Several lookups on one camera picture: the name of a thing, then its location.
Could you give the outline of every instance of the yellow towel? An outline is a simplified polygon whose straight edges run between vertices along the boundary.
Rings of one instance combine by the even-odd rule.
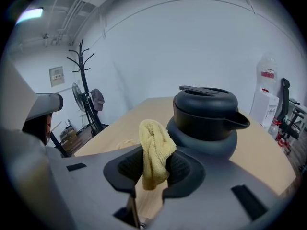
[[[151,119],[140,123],[139,139],[143,147],[143,188],[154,190],[169,176],[166,159],[176,150],[176,145],[167,130]]]

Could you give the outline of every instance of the wooden table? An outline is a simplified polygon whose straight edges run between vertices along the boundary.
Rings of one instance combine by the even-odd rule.
[[[263,181],[280,195],[295,179],[293,168],[272,137],[248,115],[250,127],[238,130],[238,143],[231,161]],[[138,141],[139,124],[144,119],[154,119],[166,127],[173,116],[173,97],[147,99],[118,121],[108,126],[79,149],[75,156],[84,156],[117,149],[124,140]],[[139,215],[153,218],[162,207],[162,190],[167,182],[154,191],[142,188],[142,178],[136,185],[136,204]]]

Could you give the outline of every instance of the gray base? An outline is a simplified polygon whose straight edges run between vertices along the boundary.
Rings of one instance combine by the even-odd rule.
[[[224,140],[198,140],[180,131],[175,124],[174,117],[172,117],[171,120],[168,122],[166,129],[177,146],[192,148],[216,158],[229,159],[236,149],[236,130],[233,130],[231,135]]]

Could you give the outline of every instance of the black pot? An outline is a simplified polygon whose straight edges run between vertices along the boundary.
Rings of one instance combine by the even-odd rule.
[[[238,112],[237,98],[228,91],[215,88],[180,86],[174,97],[174,121],[186,135],[205,141],[218,141],[232,130],[249,126],[248,119]]]

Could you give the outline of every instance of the black slot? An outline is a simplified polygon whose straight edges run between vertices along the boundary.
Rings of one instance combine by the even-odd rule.
[[[75,171],[75,170],[78,170],[78,169],[81,169],[81,168],[84,168],[86,167],[86,165],[84,163],[76,163],[76,164],[73,164],[73,165],[68,165],[66,166],[66,168],[68,169],[68,171]]]
[[[231,188],[241,205],[252,220],[256,220],[267,212],[266,207],[245,185],[238,185]]]

